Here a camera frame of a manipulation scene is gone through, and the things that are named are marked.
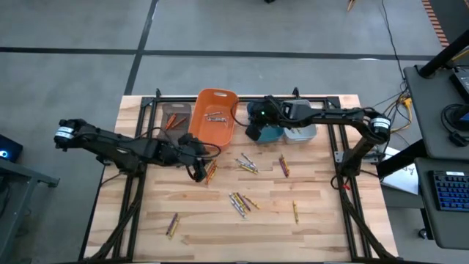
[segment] caster wheel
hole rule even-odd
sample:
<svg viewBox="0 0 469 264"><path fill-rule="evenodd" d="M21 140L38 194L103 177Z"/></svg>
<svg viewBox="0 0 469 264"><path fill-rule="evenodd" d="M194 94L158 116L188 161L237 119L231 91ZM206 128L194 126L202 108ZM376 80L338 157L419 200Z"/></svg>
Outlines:
<svg viewBox="0 0 469 264"><path fill-rule="evenodd" d="M422 239L428 239L428 237L426 236L425 228L422 228L422 229L420 229L420 231L418 231L418 236Z"/></svg>

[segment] blue light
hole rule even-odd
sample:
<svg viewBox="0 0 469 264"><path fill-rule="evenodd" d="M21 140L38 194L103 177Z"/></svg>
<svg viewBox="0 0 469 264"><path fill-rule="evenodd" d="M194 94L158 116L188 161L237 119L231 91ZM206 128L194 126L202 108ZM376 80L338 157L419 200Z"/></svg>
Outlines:
<svg viewBox="0 0 469 264"><path fill-rule="evenodd" d="M6 150L0 150L0 157L8 158L8 152Z"/></svg>

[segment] teal bin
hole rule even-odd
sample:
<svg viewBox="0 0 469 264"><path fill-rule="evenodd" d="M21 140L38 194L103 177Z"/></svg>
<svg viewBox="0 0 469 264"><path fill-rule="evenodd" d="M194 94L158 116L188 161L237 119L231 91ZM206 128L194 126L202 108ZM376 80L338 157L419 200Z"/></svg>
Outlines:
<svg viewBox="0 0 469 264"><path fill-rule="evenodd" d="M252 103L248 103L248 114L251 114ZM284 129L279 127L264 127L261 130L261 136L255 142L257 144L266 144L277 142L284 135Z"/></svg>

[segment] white paper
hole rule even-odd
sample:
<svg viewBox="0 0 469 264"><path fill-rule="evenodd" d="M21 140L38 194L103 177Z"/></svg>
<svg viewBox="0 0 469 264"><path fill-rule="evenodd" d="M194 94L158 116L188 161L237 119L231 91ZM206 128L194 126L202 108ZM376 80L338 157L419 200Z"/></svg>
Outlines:
<svg viewBox="0 0 469 264"><path fill-rule="evenodd" d="M385 159L390 158L393 155L399 153L398 150L395 150L392 147L386 149ZM411 164L402 168L393 174L385 177L382 181L382 184L392 188L396 188L402 191L406 191L411 194L418 194L418 175L416 170L416 165Z"/></svg>

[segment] black metal frame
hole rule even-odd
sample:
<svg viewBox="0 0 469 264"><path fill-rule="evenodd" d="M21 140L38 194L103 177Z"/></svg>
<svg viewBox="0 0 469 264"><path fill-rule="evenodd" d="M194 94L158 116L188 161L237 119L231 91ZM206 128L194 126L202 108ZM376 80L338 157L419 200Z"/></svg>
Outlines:
<svg viewBox="0 0 469 264"><path fill-rule="evenodd" d="M296 96L296 98L299 97L298 90L295 89L294 93L292 96L282 96L282 97L276 97L279 100L290 100ZM139 118L137 121L137 128L136 128L136 136L141 135L142 128L143 128L143 123L144 123L144 116L145 116L145 111L147 110L148 107L151 107L150 110L150 118L148 122L148 131L150 131L154 125L155 125L155 118L156 118L156 108L158 103L195 103L197 97L162 97L160 90L157 89L157 94L156 97L143 97L141 99L141 107L140 107L140 112L139 112ZM247 103L253 100L259 99L258 96L241 96L240 97L240 102L242 103ZM315 102L315 103L322 103L325 108L329 109L330 106L333 106L334 108L340 108L340 100L338 97L302 97L302 99L309 100L310 102ZM349 149L348 145L348 139L347 139L347 133L345 131L345 127L343 125L339 126L339 133L340 137L342 140L342 146L344 150ZM338 151L338 146L337 146L337 140L336 140L336 134L334 130L333 125L328 125L328 134L329 134L329 139L330 139L330 148L331 148L331 153L332 156L334 152ZM336 162L335 158L333 158L334 165L336 168L336 173L339 173L339 164ZM132 189L133 185L133 177L132 175L129 175L127 177L127 181L125 184L125 190L124 190L124 195L122 198L122 207L121 207L121 212L119 215L119 223L116 227L116 229L112 232L110 238L106 241L105 244L103 244L103 247L105 247L105 250L102 251L102 254L95 255L92 258L87 258L84 259L84 250L86 248L86 244L88 241L89 237L89 232L92 224L92 219L94 215L94 209L93 213L90 217L89 220L89 225L88 225L88 230L86 232L83 246L81 249L81 254L78 259L78 263L131 263L133 262L133 253L135 249L135 243L136 243L136 235L138 231L138 224L139 224L139 214L140 214L140 207L142 203L142 198L143 198L143 189L144 189L144 183L145 183L145 177L146 173L143 173L142 175L139 176L139 183L137 187L137 192L134 197L134 200L132 203L129 205L130 202L130 192ZM344 185L344 180L342 177L337 177L338 184L339 186ZM353 199L353 204L354 208L357 211L357 214L363 219L363 208L361 206L361 201L360 201L360 195L358 192L358 185L356 182L356 179L354 177L350 178L350 188L352 192L352 199ZM350 219L350 214L346 211L344 208L344 201L341 199L341 207L342 207L342 213L344 216L344 226L345 226L345 231L347 234L347 241L348 241L348 247L349 247L349 252L350 252L350 259L352 261L356 261L360 259L357 253L357 247L355 244L355 238L354 238L354 233L353 233L353 227L352 227L352 221ZM120 257L121 253L121 247L122 247L122 234L124 231L124 228L127 226L128 222L132 219L132 223L130 226L130 234L129 234L129 243L128 243L128 250L126 252L125 257ZM370 249L369 242L367 239L364 237L363 233L361 232L361 243L363 246L363 254L364 257L361 259L371 259L372 253ZM111 248L114 248L112 252L111 258L106 259L106 256L110 252Z"/></svg>

